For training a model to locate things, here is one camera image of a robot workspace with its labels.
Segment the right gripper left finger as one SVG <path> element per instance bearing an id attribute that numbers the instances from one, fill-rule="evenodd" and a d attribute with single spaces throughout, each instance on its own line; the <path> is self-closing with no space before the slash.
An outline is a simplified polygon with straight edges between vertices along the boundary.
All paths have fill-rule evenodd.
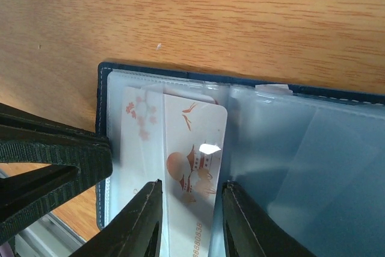
<path id="1" fill-rule="evenodd" d="M 158 179 L 145 184 L 108 226 L 72 256 L 159 256 L 162 213 L 162 181 Z"/>

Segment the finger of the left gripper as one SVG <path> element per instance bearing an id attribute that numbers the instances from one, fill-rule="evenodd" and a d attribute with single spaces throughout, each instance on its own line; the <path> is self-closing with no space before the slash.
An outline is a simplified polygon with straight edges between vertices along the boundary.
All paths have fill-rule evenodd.
<path id="1" fill-rule="evenodd" d="M 1 163 L 40 164 L 1 179 L 1 241 L 112 174 L 109 140 L 1 104 Z"/>

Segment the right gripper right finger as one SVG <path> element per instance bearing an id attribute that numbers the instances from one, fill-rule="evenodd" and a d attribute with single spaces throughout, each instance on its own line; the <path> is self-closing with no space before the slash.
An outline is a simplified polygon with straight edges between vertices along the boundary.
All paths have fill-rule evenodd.
<path id="1" fill-rule="evenodd" d="M 226 256 L 309 256 L 310 251 L 280 228 L 242 186 L 222 187 Z"/>

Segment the dark blue card holder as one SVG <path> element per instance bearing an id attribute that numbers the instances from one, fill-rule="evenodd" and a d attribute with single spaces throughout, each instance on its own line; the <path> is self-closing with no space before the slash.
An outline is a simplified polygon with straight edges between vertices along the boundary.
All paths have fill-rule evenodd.
<path id="1" fill-rule="evenodd" d="M 119 181 L 123 90 L 155 84 L 197 91 L 227 110 L 207 256 L 226 256 L 227 181 L 239 183 L 309 256 L 384 255 L 382 94 L 109 62 L 99 64 L 97 87 L 96 132 L 109 138 L 113 166 L 97 186 L 101 229 L 143 187 L 130 192 Z M 170 256 L 165 173 L 164 135 L 160 254 Z"/>

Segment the white card with pagoda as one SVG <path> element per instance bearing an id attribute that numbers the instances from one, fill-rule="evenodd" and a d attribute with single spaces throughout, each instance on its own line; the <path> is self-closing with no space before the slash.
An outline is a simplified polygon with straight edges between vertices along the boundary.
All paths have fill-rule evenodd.
<path id="1" fill-rule="evenodd" d="M 165 95 L 165 176 L 170 256 L 207 256 L 227 110 Z"/>

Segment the white card with blossoms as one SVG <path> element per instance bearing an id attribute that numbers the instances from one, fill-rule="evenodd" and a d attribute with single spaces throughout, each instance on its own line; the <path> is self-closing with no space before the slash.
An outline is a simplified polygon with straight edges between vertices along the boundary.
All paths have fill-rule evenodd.
<path id="1" fill-rule="evenodd" d="M 122 95 L 120 127 L 121 187 L 130 192 L 146 182 L 164 179 L 165 97 L 187 101 L 187 107 L 177 110 L 185 117 L 199 102 L 214 104 L 214 98 L 191 89 L 170 85 L 126 87 Z"/>

